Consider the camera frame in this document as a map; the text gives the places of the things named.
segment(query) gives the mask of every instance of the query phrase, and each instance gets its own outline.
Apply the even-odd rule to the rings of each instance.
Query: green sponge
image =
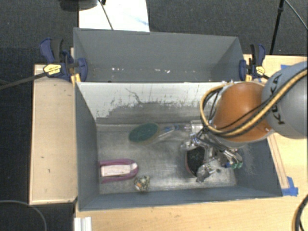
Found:
[[[156,123],[144,123],[134,128],[128,135],[128,139],[134,143],[147,144],[159,135],[159,126]]]

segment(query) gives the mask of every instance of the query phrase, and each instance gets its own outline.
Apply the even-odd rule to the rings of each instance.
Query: gray bin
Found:
[[[186,171],[179,147],[188,132],[149,145],[128,141],[129,131],[145,122],[200,120],[201,96],[218,81],[238,79],[237,38],[75,29],[74,49],[89,64],[87,82],[76,85],[80,211],[282,196],[267,141],[240,150],[241,169],[222,168],[202,184]],[[138,175],[151,177],[148,192],[137,192],[133,179],[101,184],[98,161],[117,158],[135,160]]]

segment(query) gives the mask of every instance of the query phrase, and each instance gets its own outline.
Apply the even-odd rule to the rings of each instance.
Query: white paper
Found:
[[[113,30],[150,31],[145,0],[107,0],[104,10],[98,0],[79,2],[79,27],[111,29],[111,24]]]

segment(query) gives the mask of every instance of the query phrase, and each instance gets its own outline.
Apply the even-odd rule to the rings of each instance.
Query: wooden table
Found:
[[[270,76],[280,69],[281,64],[293,65],[302,61],[307,61],[307,57],[267,56],[263,66]],[[73,88],[69,83],[47,78],[35,81],[34,85],[30,204],[72,202],[77,196],[76,149],[71,139]],[[61,95],[66,97],[64,103],[57,101],[56,97]],[[59,112],[65,116],[60,122],[54,117]],[[51,140],[46,142],[43,135]],[[93,231],[292,230],[294,212],[308,193],[307,139],[291,140],[278,134],[274,138],[285,173],[299,188],[297,197],[87,212],[77,210],[76,217],[92,217]],[[305,212],[302,222],[308,226]]]

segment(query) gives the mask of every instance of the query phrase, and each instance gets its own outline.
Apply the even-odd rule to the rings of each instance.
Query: black carpet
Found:
[[[251,43],[267,52],[280,0],[146,0],[151,31],[238,36],[243,53]],[[288,0],[304,22],[308,0]],[[0,79],[28,77],[43,62],[38,45],[47,38],[63,38],[73,46],[77,2],[71,0],[0,0]],[[307,30],[285,3],[274,54],[307,55]],[[31,139],[31,84],[0,91],[0,200],[27,202]],[[72,204],[40,206],[48,230],[72,227]],[[36,224],[23,226],[23,222]],[[42,230],[32,209],[0,205],[0,230]]]

